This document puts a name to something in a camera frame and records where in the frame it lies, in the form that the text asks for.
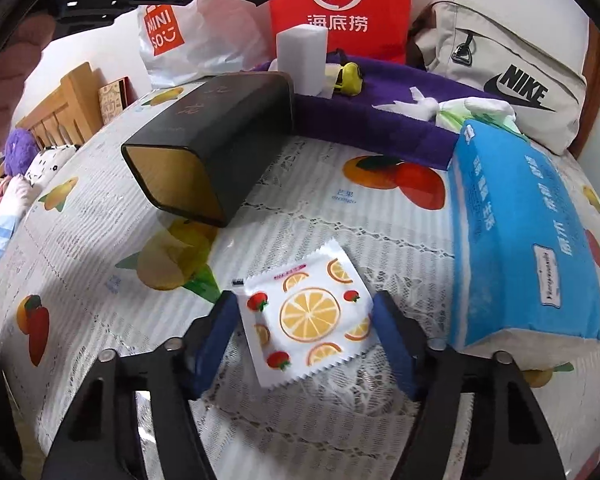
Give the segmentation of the person's left hand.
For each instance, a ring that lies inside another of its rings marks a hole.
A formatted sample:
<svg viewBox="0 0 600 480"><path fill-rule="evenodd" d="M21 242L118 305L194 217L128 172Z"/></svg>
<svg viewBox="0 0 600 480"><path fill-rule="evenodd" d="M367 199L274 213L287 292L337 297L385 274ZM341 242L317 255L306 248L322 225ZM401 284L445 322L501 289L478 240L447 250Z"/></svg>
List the person's left hand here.
<svg viewBox="0 0 600 480"><path fill-rule="evenodd" d="M30 16L18 26L0 53L0 151L4 148L26 80L52 41L55 25L55 20L47 14Z"/></svg>

